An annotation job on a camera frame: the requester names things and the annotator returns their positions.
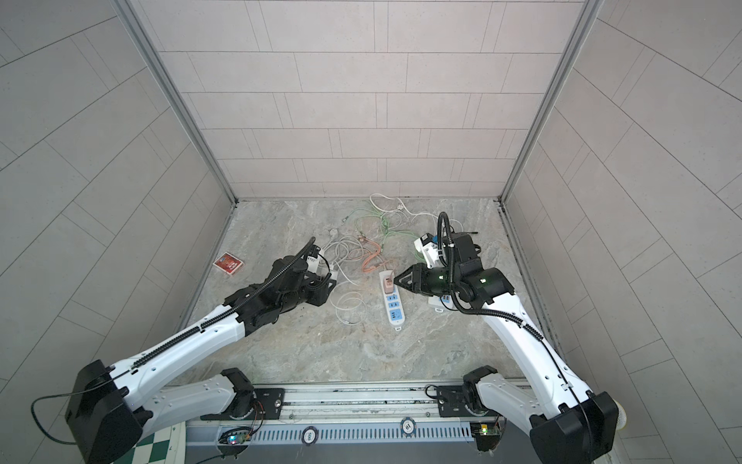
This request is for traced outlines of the pink charger with cable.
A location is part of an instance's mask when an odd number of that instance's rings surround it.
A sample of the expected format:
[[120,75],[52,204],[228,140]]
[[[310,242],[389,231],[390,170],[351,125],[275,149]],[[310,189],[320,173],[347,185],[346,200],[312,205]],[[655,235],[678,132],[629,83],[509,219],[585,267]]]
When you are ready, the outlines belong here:
[[368,276],[373,273],[388,271],[390,261],[384,255],[384,246],[381,242],[367,237],[362,232],[357,236],[359,245],[359,261],[361,261],[361,274]]

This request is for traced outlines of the small blue socket power strip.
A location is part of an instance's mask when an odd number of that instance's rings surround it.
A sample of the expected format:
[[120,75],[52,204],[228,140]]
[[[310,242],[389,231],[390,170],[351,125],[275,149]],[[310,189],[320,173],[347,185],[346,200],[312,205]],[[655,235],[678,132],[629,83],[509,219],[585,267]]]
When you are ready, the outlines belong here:
[[388,322],[394,330],[400,332],[405,323],[405,314],[399,291],[394,283],[394,273],[392,271],[382,271],[379,273],[379,280]]

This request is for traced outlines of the long colourful socket power strip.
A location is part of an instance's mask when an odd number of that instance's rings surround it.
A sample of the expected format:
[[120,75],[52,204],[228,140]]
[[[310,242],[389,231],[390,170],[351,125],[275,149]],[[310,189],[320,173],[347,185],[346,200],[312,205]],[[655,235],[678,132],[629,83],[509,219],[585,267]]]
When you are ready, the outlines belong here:
[[437,312],[444,312],[445,310],[456,311],[456,308],[448,295],[429,297],[428,305]]

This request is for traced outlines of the white charger with cable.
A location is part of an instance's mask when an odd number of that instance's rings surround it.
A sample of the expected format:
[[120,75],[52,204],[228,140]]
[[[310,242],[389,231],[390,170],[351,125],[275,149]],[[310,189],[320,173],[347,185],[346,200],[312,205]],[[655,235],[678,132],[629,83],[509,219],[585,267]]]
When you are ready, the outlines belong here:
[[351,280],[339,264],[326,261],[322,254],[318,257],[309,257],[308,266],[310,272],[337,280],[334,293],[328,298],[337,321],[349,327],[359,326],[363,321],[362,310],[366,308],[359,284]]

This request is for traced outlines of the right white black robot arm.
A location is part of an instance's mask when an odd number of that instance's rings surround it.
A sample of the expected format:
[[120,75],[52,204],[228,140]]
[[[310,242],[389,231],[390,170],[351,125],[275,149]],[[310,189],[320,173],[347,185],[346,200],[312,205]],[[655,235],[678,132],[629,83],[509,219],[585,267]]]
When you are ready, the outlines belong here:
[[442,301],[445,309],[481,316],[525,374],[531,392],[492,367],[464,378],[463,393],[477,414],[498,413],[529,435],[543,463],[592,463],[614,448],[625,412],[606,392],[595,394],[552,348],[525,311],[514,286],[497,268],[484,268],[471,233],[440,213],[435,234],[415,243],[424,260],[396,276],[397,287]]

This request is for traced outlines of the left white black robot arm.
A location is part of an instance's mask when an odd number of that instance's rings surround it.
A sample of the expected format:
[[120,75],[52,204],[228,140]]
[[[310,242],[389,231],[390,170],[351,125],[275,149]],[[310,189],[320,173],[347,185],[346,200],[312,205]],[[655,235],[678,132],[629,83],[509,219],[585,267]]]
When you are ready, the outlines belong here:
[[254,388],[237,368],[171,388],[170,381],[216,351],[255,333],[302,304],[320,307],[336,285],[308,263],[320,254],[309,240],[274,261],[263,282],[228,296],[204,318],[127,359],[83,367],[67,395],[70,445],[86,463],[112,463],[148,435],[201,416],[245,417],[256,407]]

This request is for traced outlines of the red card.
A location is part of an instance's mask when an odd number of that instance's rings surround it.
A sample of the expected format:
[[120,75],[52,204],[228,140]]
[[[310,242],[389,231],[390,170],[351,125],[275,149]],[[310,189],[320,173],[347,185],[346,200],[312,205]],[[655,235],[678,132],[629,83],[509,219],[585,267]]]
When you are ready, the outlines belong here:
[[228,274],[228,276],[233,276],[235,272],[243,267],[243,260],[229,252],[225,252],[214,261],[214,266],[225,274]]

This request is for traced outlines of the right circuit board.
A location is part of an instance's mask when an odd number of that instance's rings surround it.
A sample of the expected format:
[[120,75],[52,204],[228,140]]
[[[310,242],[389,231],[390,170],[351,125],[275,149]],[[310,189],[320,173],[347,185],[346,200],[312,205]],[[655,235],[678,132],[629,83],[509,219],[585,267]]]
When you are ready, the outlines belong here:
[[494,452],[502,440],[502,428],[498,423],[470,423],[471,436],[479,452]]

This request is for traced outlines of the circuit board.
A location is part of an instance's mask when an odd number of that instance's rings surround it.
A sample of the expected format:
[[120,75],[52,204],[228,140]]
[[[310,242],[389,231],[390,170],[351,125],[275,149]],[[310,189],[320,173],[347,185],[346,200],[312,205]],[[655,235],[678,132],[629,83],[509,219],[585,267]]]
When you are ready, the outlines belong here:
[[470,423],[471,436],[479,452],[494,452],[502,440],[502,428],[498,423]]
[[224,431],[220,438],[218,438],[218,444],[222,446],[230,447],[242,447],[247,446],[251,440],[253,428],[250,426],[240,426]]

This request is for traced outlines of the left circuit board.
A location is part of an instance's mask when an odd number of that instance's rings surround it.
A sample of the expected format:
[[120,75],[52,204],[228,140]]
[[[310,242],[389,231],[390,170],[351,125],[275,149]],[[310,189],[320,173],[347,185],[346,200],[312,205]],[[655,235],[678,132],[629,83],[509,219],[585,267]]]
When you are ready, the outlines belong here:
[[253,428],[250,426],[240,426],[224,431],[220,438],[218,438],[218,444],[222,446],[230,447],[242,447],[247,446],[251,440]]

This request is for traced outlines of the green white checkerboard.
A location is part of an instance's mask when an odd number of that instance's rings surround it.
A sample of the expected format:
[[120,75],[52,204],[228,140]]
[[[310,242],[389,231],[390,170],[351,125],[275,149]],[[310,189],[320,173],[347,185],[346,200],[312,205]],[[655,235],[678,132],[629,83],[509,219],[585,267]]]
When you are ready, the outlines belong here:
[[184,464],[187,454],[185,428],[185,423],[179,423],[147,436],[115,464]]

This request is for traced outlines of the aluminium rail frame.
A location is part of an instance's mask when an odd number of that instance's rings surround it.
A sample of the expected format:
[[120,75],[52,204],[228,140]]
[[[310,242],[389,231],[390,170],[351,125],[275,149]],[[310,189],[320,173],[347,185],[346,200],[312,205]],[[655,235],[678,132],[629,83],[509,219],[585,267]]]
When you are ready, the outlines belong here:
[[[185,423],[187,446],[237,455],[250,446],[473,443],[470,423],[512,425],[498,413],[477,414],[463,386],[421,383],[284,385],[256,389],[256,407],[244,419],[208,415]],[[247,446],[218,444],[224,431],[253,428]]]

